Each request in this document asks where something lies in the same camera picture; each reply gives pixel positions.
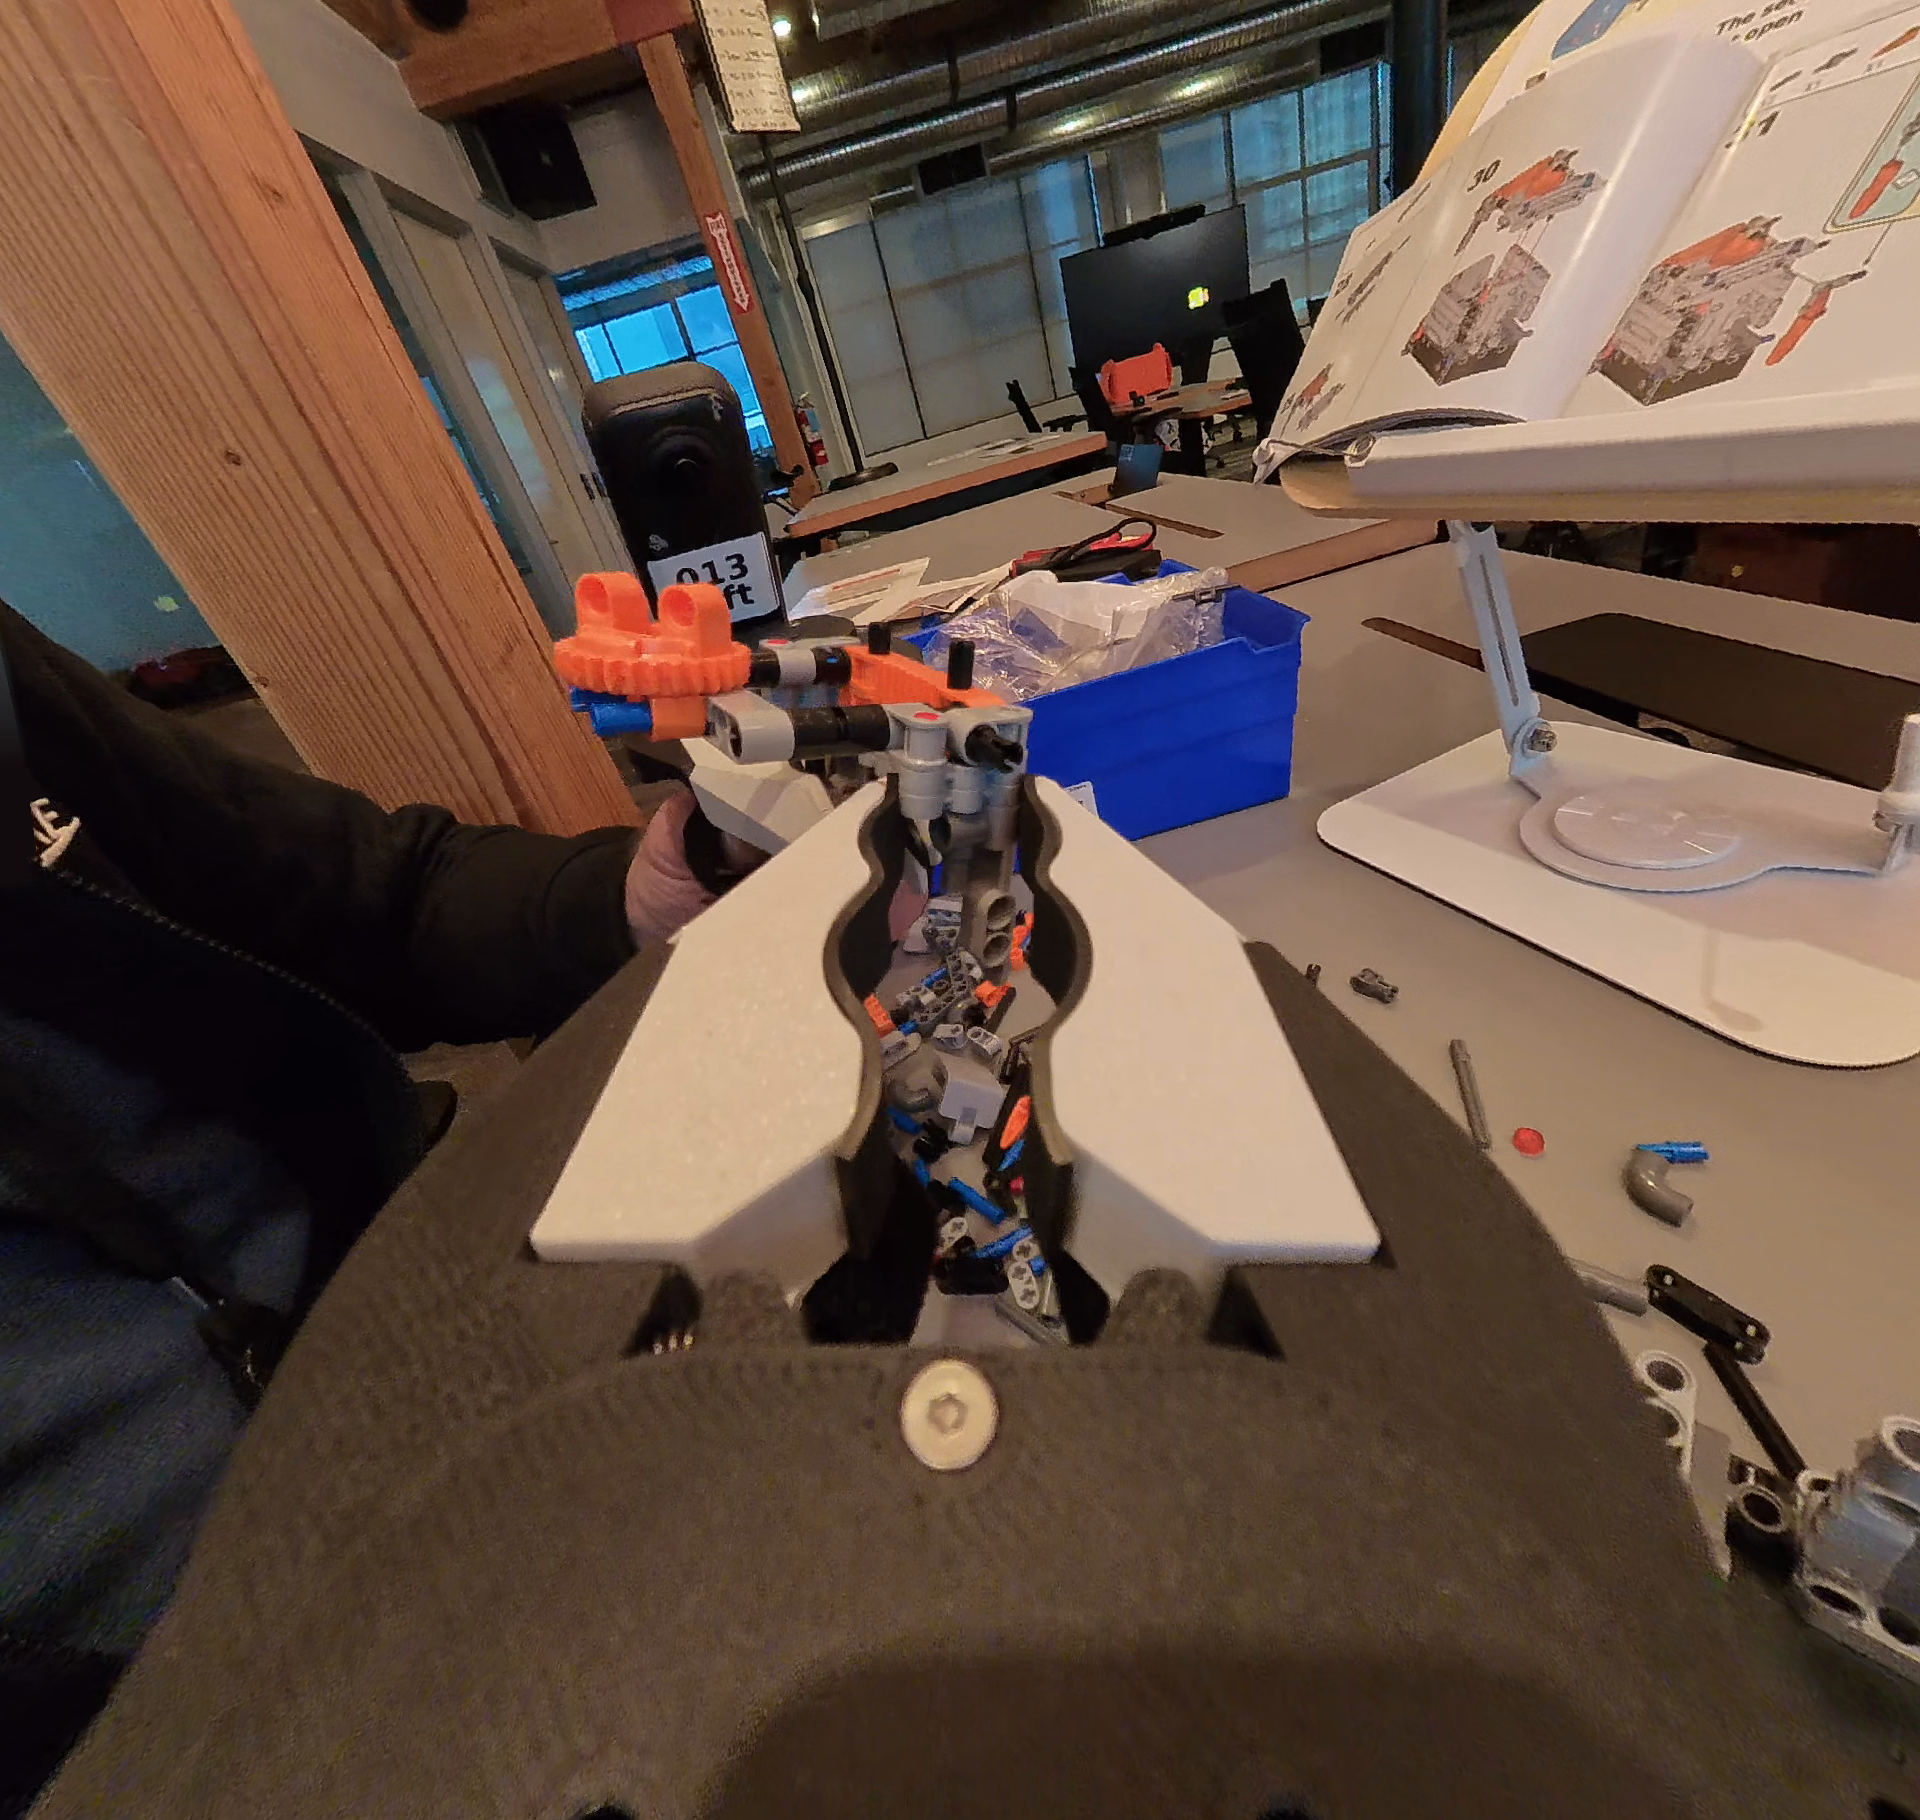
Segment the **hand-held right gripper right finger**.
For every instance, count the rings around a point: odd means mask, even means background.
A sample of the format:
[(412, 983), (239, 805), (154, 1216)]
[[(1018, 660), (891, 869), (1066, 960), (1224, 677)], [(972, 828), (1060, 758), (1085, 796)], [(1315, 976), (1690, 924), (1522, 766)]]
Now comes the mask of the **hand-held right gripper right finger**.
[(1021, 1196), (1069, 1336), (1140, 1274), (1372, 1265), (1380, 1226), (1275, 1009), (1278, 958), (1056, 784), (1021, 787), (1036, 905)]

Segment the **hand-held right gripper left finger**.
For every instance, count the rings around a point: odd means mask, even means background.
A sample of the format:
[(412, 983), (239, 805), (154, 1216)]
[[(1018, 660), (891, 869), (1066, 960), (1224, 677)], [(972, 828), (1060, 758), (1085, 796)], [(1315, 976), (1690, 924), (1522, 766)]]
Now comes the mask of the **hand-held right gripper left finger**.
[(653, 1262), (804, 1294), (897, 1193), (881, 1036), (897, 793), (860, 787), (686, 924), (531, 1225), (543, 1262)]

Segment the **orange and grey wing assembly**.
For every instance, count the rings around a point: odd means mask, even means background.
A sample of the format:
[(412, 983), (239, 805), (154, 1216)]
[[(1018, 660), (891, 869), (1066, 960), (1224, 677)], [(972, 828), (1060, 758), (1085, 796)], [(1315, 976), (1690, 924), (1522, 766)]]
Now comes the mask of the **orange and grey wing assembly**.
[(832, 793), (881, 780), (907, 848), (947, 894), (1008, 891), (1030, 711), (972, 687), (968, 660), (926, 667), (885, 626), (752, 646), (710, 585), (648, 603), (636, 575), (587, 575), (554, 650), (597, 736), (705, 740), (739, 763), (788, 763)]

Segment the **pile of small building pieces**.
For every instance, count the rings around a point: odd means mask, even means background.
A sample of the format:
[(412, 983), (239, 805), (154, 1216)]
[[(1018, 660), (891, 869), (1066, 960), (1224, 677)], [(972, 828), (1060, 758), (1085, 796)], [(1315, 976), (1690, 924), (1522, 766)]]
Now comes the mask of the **pile of small building pieces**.
[[(1016, 989), (984, 980), (955, 942), (959, 899), (935, 899), (906, 930), (906, 952), (926, 976), (866, 1000), (890, 1082), (881, 1115), (899, 1136), (911, 1177), (939, 1226), (931, 1311), (922, 1328), (931, 1334), (939, 1318), (972, 1306), (989, 1309), (1030, 1344), (1063, 1346), (1060, 1274), (1028, 1226), (1018, 1170), (1024, 1154), (1038, 1148), (1024, 1086), (1024, 1049), (1033, 1040), (996, 1032)], [(1830, 1477), (1812, 1472), (1749, 1377), (1768, 1350), (1763, 1323), (1662, 1262), (1636, 1277), (1579, 1260), (1568, 1260), (1568, 1270), (1593, 1303), (1636, 1321), (1654, 1311), (1691, 1334), (1772, 1464), (1772, 1473), (1748, 1473), (1739, 1464), (1730, 1468), (1737, 1487), (1776, 1491), (1776, 1499), (1741, 1503), (1757, 1532), (1779, 1530), (1786, 1498), (1802, 1503), (1833, 1487)]]

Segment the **clear plastic bag with pieces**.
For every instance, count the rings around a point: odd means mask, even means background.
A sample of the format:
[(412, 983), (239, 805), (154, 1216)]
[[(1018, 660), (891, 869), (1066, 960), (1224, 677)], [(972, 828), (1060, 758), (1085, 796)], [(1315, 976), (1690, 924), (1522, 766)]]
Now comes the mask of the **clear plastic bag with pieces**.
[(972, 687), (1024, 706), (1220, 645), (1226, 592), (1220, 568), (1140, 584), (1063, 584), (1038, 571), (935, 626), (922, 658), (944, 670), (950, 650), (968, 645)]

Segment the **blue plastic bin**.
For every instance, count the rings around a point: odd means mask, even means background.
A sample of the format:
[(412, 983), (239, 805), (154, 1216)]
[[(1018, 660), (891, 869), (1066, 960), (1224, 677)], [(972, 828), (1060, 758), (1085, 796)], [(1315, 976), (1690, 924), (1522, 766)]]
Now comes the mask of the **blue plastic bin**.
[(1307, 616), (1224, 611), (1216, 646), (1024, 703), (1030, 773), (1130, 840), (1286, 797)]

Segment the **grey building kit robot assembly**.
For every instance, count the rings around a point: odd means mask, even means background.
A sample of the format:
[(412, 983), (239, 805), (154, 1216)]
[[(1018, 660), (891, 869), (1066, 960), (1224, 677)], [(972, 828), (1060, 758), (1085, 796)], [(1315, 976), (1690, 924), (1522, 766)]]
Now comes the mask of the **grey building kit robot assembly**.
[(1837, 1473), (1730, 1458), (1723, 1526), (1806, 1628), (1918, 1685), (1918, 1417), (1887, 1415)]

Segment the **person's left forearm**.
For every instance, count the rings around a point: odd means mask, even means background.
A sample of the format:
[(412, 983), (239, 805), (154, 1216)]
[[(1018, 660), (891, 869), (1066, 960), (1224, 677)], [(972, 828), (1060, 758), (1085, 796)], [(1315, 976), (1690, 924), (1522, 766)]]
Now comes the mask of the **person's left forearm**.
[(131, 699), (11, 608), (3, 633), (27, 800), (74, 828), (43, 883), (195, 944), (228, 1012), (299, 989), (314, 1017), (399, 1056), (540, 1041), (633, 960), (636, 828), (389, 812)]

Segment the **person's left hand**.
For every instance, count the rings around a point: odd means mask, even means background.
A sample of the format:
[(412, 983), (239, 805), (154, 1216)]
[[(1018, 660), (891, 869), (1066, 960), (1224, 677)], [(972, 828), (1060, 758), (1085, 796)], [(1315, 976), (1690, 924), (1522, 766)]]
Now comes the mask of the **person's left hand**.
[(687, 787), (650, 812), (624, 871), (623, 909), (636, 948), (673, 942), (763, 862), (717, 829)]

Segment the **red and black tool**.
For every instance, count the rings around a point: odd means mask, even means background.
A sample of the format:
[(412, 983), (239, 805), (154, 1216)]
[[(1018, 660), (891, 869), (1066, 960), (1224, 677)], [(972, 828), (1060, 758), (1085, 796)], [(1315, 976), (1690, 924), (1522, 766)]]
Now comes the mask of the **red and black tool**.
[(1150, 584), (1160, 577), (1161, 562), (1156, 523), (1128, 516), (1106, 534), (1048, 551), (1041, 571), (1060, 584)]

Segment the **white booklet stand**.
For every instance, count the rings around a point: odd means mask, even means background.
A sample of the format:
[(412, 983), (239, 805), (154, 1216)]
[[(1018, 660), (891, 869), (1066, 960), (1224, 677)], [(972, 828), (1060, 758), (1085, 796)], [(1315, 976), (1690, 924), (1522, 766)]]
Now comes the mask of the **white booklet stand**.
[(1332, 803), (1326, 848), (1793, 1065), (1918, 1049), (1914, 716), (1859, 791), (1614, 728), (1548, 727), (1495, 520), (1914, 511), (1914, 381), (1749, 405), (1269, 437), (1310, 511), (1447, 527), (1499, 728)]

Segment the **black office chair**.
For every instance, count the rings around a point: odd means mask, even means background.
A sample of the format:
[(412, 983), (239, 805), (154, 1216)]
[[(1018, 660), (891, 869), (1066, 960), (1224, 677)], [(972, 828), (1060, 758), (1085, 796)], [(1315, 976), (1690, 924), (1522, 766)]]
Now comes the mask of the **black office chair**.
[(1285, 278), (1220, 305), (1226, 342), (1250, 395), (1261, 434), (1269, 434), (1302, 358), (1302, 331)]

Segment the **instruction booklet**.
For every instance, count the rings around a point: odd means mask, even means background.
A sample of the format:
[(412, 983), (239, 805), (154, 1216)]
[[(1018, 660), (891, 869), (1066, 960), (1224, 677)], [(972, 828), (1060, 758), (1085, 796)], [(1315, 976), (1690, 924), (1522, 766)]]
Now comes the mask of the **instruction booklet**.
[(1545, 0), (1342, 252), (1261, 477), (1914, 485), (1918, 0)]

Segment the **black wall speaker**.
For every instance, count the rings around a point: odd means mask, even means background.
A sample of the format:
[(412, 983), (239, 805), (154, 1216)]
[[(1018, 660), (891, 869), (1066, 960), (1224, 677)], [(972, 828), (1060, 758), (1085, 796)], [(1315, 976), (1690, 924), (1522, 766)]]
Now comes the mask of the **black wall speaker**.
[(473, 138), (514, 212), (534, 224), (595, 207), (595, 192), (562, 106), (514, 101), (473, 112)]

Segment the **white wall sign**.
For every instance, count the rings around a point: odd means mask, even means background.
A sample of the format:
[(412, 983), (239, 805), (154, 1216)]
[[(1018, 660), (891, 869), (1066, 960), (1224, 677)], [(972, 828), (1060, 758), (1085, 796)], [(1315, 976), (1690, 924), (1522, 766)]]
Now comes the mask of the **white wall sign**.
[(767, 0), (691, 0), (723, 120), (739, 136), (796, 136)]

